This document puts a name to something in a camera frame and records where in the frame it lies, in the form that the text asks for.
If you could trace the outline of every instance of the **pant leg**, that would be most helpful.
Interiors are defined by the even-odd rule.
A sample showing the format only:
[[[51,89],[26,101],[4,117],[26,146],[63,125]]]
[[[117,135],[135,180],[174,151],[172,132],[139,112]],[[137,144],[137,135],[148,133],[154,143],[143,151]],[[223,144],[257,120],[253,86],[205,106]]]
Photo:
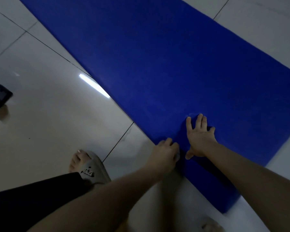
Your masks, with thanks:
[[[79,173],[70,173],[2,191],[0,231],[27,231],[87,189]]]

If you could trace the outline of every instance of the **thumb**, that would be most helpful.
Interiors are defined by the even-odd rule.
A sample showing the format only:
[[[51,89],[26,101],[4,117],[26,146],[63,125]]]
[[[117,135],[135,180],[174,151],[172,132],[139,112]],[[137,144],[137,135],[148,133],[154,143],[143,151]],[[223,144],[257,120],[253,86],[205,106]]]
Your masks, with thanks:
[[[187,153],[186,153],[186,160],[190,160],[193,156],[194,156],[194,153],[193,153],[193,151],[190,149],[190,150],[187,151]]]

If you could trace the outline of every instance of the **person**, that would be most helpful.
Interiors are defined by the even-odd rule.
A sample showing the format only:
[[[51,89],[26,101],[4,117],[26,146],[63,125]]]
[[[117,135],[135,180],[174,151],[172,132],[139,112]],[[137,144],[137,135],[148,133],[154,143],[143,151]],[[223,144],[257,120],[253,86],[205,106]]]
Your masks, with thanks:
[[[207,157],[234,184],[270,231],[290,231],[290,180],[217,143],[215,128],[207,131],[207,118],[202,114],[198,115],[194,129],[188,117],[186,128],[191,145],[186,159],[192,156]],[[179,145],[172,143],[171,138],[162,140],[154,147],[142,168],[110,182],[100,160],[95,155],[79,151],[73,156],[70,165],[70,172],[76,172],[70,175],[73,174],[74,178],[84,175],[86,182],[92,181],[90,189],[83,186],[84,183],[74,183],[72,178],[69,182],[61,179],[62,184],[57,181],[58,187],[63,187],[62,197],[68,194],[68,188],[73,192],[72,196],[60,199],[55,206],[56,200],[45,200],[52,205],[51,209],[39,215],[40,221],[29,231],[115,231],[142,195],[174,169],[178,152]],[[54,182],[51,185],[53,191],[58,190]]]

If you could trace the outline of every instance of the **person's right hand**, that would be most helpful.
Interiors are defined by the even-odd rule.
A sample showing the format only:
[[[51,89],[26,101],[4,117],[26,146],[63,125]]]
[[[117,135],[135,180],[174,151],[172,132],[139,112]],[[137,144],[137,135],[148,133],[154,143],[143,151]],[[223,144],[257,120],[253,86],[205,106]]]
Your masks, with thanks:
[[[193,156],[205,156],[204,148],[206,145],[216,143],[214,136],[215,127],[207,131],[207,118],[199,114],[195,123],[195,129],[192,129],[191,117],[186,119],[187,137],[190,143],[190,150],[186,153],[186,159],[189,160]]]

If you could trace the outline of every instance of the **blue mat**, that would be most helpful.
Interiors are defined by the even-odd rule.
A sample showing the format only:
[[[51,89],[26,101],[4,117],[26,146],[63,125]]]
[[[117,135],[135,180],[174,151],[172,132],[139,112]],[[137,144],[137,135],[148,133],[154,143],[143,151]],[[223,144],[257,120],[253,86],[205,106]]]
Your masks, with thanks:
[[[154,142],[217,141],[266,165],[290,136],[290,69],[181,0],[21,0]],[[239,193],[205,158],[178,163],[222,213]]]

